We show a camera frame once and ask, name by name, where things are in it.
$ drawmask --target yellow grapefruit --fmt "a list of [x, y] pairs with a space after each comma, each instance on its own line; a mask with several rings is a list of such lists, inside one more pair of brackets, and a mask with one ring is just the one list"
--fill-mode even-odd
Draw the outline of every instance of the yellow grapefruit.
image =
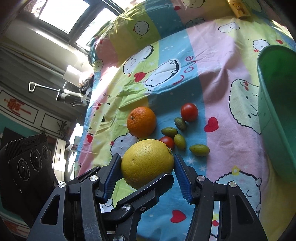
[[170, 148], [159, 140], [142, 140], [123, 155], [121, 172], [124, 180], [139, 189], [162, 173], [172, 173], [174, 157]]

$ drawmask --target window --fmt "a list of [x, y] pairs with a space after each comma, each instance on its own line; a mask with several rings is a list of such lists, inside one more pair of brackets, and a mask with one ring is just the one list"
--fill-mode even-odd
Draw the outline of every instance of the window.
[[39, 19], [69, 33], [88, 7], [83, 0], [48, 0]]
[[113, 12], [104, 8], [80, 35], [76, 44], [89, 51], [90, 47], [87, 46], [88, 42], [98, 32], [98, 30], [100, 30], [110, 20], [114, 20], [116, 17], [117, 16]]
[[143, 0], [31, 0], [20, 17], [87, 54], [94, 35], [124, 12], [122, 3], [139, 1]]

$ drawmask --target small green fruit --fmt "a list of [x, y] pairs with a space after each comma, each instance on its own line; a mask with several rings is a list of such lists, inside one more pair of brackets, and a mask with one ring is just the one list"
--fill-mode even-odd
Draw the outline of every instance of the small green fruit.
[[187, 127], [185, 121], [180, 117], [175, 118], [175, 125], [180, 131], [185, 131]]
[[174, 143], [180, 150], [186, 149], [186, 140], [180, 134], [176, 134], [174, 137]]
[[206, 156], [210, 153], [209, 147], [203, 144], [196, 144], [189, 147], [189, 150], [196, 156]]
[[176, 134], [178, 134], [178, 130], [173, 127], [166, 127], [161, 130], [161, 133], [167, 137], [174, 138]]

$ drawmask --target colorful bed sheet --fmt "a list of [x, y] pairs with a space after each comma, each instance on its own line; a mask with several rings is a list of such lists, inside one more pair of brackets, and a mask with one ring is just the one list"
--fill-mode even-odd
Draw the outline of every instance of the colorful bed sheet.
[[[89, 53], [94, 86], [78, 148], [76, 175], [107, 165], [140, 141], [126, 127], [131, 110], [148, 106], [157, 116], [149, 137], [174, 126], [185, 103], [194, 103], [198, 120], [182, 132], [187, 146], [205, 144], [196, 157], [174, 150], [211, 181], [238, 183], [260, 218], [269, 240], [276, 240], [296, 212], [296, 188], [275, 174], [265, 153], [258, 116], [257, 56], [267, 45], [295, 50], [285, 28], [268, 19], [256, 0], [245, 0], [252, 17], [234, 17], [227, 1], [145, 1], [120, 15], [96, 38]], [[120, 180], [113, 205], [134, 190]], [[194, 206], [176, 181], [159, 203], [142, 214], [138, 240], [186, 237]], [[216, 240], [215, 202], [210, 240]]]

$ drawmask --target metal screw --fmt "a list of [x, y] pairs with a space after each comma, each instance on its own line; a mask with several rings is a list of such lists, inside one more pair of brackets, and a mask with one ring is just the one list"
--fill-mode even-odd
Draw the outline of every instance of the metal screw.
[[91, 181], [96, 181], [98, 179], [98, 176], [96, 175], [93, 175], [93, 176], [90, 176], [89, 178]]
[[237, 184], [235, 182], [230, 182], [229, 186], [231, 186], [232, 188], [236, 188]]
[[66, 186], [66, 183], [65, 182], [60, 182], [59, 183], [59, 188], [63, 188], [64, 186]]
[[117, 235], [113, 238], [113, 241], [124, 241], [124, 238], [121, 235]]
[[131, 208], [131, 206], [129, 205], [129, 204], [124, 204], [123, 206], [122, 206], [122, 211], [128, 211], [129, 209]]
[[197, 179], [201, 182], [203, 182], [205, 180], [205, 177], [204, 176], [198, 176]]

